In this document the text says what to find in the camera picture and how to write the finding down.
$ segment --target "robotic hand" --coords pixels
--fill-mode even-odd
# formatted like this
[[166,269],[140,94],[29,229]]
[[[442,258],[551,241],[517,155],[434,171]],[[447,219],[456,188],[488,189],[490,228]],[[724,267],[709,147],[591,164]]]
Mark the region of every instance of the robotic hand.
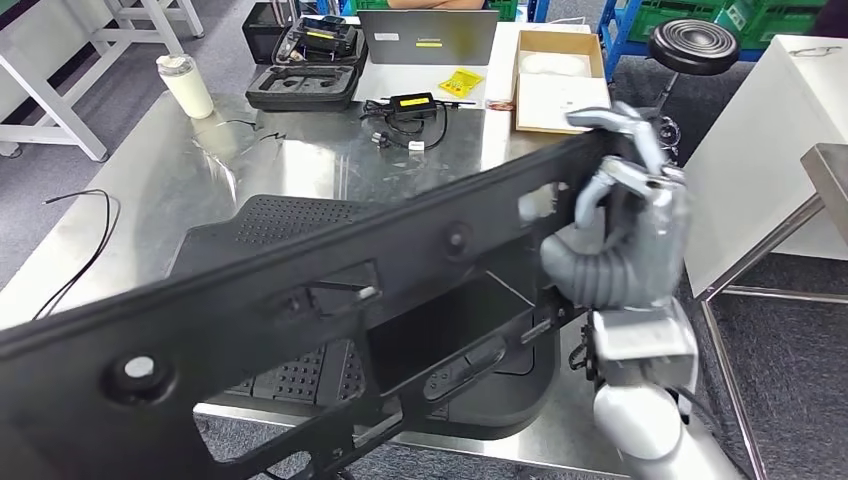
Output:
[[689,401],[669,392],[693,391],[698,372],[695,335],[673,297],[689,218],[683,172],[666,164],[651,125],[623,103],[568,120],[623,133],[641,156],[606,157],[578,196],[581,228],[602,198],[618,195],[608,210],[623,215],[607,212],[616,225],[601,253],[576,253],[558,235],[541,247],[542,265],[562,294],[592,310],[588,350],[603,378],[595,422],[634,478],[741,478],[712,435],[689,422]]

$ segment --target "laptop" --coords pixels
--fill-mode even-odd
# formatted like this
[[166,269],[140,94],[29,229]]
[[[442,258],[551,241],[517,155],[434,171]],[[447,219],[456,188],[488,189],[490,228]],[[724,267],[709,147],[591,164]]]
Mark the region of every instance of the laptop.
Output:
[[373,63],[488,65],[497,10],[360,10]]

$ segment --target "cardboard box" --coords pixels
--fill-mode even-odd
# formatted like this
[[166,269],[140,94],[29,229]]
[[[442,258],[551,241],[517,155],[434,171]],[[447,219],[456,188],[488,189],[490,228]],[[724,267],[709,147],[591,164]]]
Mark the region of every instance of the cardboard box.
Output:
[[[521,63],[527,52],[571,55],[575,65],[588,62],[588,69],[578,68],[574,75],[528,73],[522,71]],[[603,55],[594,34],[522,31],[515,56],[515,76],[516,130],[580,133],[586,129],[570,125],[565,119],[567,112],[610,106]]]

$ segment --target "yellow sticker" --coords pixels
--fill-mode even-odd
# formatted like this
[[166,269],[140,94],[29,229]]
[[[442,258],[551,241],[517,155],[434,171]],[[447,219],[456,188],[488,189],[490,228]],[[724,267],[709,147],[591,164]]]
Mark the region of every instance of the yellow sticker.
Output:
[[430,103],[430,99],[427,98],[427,97],[424,97],[424,98],[412,98],[412,99],[409,99],[409,100],[401,100],[400,106],[401,107],[411,107],[412,105],[421,105],[421,104],[424,104],[424,103]]
[[327,35],[326,33],[315,33],[315,32],[306,32],[307,35],[312,35],[313,37],[321,37],[321,38],[329,38],[333,39],[332,35]]

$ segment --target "black stool seat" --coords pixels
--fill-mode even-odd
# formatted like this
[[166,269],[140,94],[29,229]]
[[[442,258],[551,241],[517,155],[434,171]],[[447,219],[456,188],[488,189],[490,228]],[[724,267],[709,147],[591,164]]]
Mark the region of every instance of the black stool seat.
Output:
[[721,25],[675,18],[657,25],[648,41],[651,57],[675,72],[718,75],[739,60],[739,42]]

